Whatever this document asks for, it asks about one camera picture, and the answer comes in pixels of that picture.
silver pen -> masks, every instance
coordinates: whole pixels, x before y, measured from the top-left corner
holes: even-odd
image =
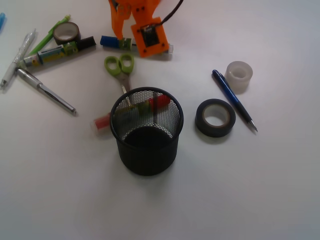
[[[61,97],[59,97],[57,94],[55,94],[49,88],[47,88],[39,79],[37,79],[35,76],[33,76],[30,72],[19,68],[17,70],[17,73],[24,81],[26,81],[32,87],[37,89],[39,92],[41,92],[44,95],[46,95],[47,97],[51,98],[57,104],[64,107],[68,112],[70,112],[73,115],[77,114],[77,110],[73,106],[71,106],[69,103],[67,103],[65,100],[63,100]]]
[[[9,82],[11,81],[12,77],[14,76],[19,62],[24,58],[28,48],[30,47],[32,41],[35,39],[36,36],[36,29],[33,32],[28,33],[22,43],[22,46],[19,48],[17,55],[15,56],[13,62],[8,67],[7,71],[5,72],[2,81],[0,83],[0,89],[5,90],[8,86]]]

green marker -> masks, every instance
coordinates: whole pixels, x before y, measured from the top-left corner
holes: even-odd
[[[56,25],[54,25],[53,28],[51,28],[48,35],[44,37],[44,39],[29,53],[29,55],[33,55],[39,52],[54,37],[55,27],[59,24],[68,22],[70,20],[70,17],[71,15],[69,14],[69,15],[66,15],[64,19],[62,19],[61,21],[58,21]]]

mesh cup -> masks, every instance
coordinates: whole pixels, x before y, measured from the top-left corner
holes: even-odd
[[[114,104],[110,128],[123,164],[138,175],[166,170],[177,155],[184,115],[178,101],[155,87],[141,87]]]

black cable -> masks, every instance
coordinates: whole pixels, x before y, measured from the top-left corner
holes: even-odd
[[[179,3],[175,6],[175,8],[172,10],[172,12],[170,12],[160,23],[156,24],[155,26],[160,26],[164,24],[166,21],[168,21],[176,13],[183,1],[184,0],[180,0]]]

clear pen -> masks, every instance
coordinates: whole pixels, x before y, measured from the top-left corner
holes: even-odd
[[[36,29],[33,30],[33,32],[28,33],[22,43],[22,46],[19,48],[19,51],[17,55],[15,56],[13,62],[10,64],[9,68],[5,72],[2,81],[0,83],[0,89],[5,90],[8,86],[9,82],[11,81],[12,77],[14,76],[19,62],[23,59],[25,56],[28,48],[30,47],[32,41],[35,39],[36,36]]]

